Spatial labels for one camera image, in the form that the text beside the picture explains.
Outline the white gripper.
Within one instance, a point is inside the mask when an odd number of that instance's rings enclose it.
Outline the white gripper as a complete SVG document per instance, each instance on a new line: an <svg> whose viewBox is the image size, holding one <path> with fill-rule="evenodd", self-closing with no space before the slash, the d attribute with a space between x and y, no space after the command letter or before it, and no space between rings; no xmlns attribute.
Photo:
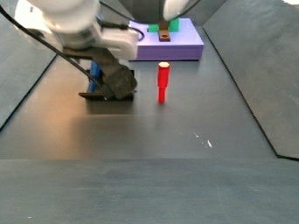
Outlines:
<svg viewBox="0 0 299 224"><path fill-rule="evenodd" d="M137 55L137 32L98 25L98 0L17 0L14 20L58 49L106 48L121 60Z"/></svg>

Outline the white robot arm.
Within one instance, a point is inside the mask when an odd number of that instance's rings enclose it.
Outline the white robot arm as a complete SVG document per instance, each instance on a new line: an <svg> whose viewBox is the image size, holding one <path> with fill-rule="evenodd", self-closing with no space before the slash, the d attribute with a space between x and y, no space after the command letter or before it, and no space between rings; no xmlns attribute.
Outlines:
<svg viewBox="0 0 299 224"><path fill-rule="evenodd" d="M137 55L138 35L106 28L112 13L138 24L160 24L180 17L200 0L17 0L13 18L54 46L73 50L106 48L121 60Z"/></svg>

